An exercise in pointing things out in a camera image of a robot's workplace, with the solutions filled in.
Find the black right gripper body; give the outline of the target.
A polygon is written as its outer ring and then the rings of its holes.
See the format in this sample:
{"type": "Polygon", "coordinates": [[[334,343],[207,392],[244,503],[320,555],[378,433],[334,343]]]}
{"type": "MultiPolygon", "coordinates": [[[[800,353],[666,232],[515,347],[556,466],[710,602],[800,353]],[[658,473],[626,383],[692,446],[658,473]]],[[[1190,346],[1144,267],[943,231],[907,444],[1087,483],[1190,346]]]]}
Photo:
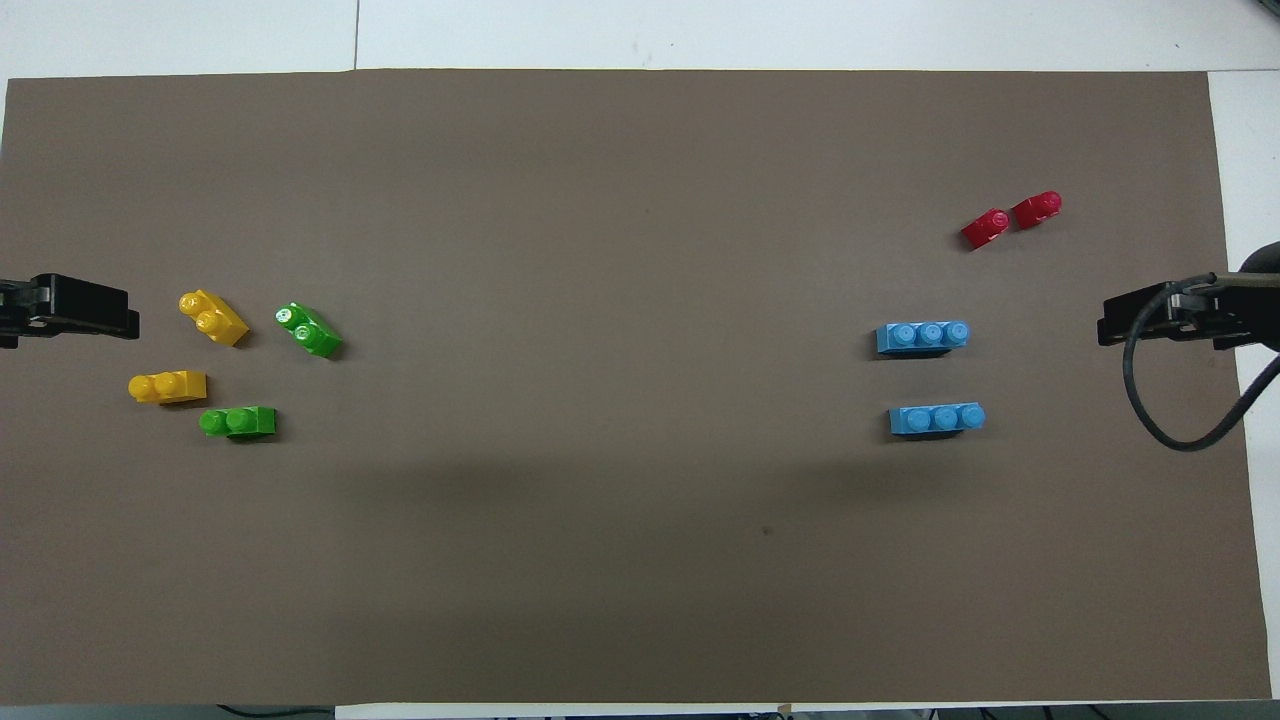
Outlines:
{"type": "Polygon", "coordinates": [[[1279,274],[1219,273],[1180,292],[1194,332],[1217,350],[1262,345],[1279,350],[1279,274]]]}

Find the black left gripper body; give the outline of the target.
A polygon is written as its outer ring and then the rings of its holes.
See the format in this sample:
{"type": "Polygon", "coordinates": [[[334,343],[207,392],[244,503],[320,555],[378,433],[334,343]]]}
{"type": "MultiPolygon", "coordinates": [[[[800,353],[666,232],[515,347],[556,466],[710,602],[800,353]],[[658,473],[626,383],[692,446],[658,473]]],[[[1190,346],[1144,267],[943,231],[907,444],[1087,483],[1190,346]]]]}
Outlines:
{"type": "Polygon", "coordinates": [[[1,348],[18,348],[19,338],[40,337],[33,328],[38,286],[31,281],[1,281],[1,348]]]}

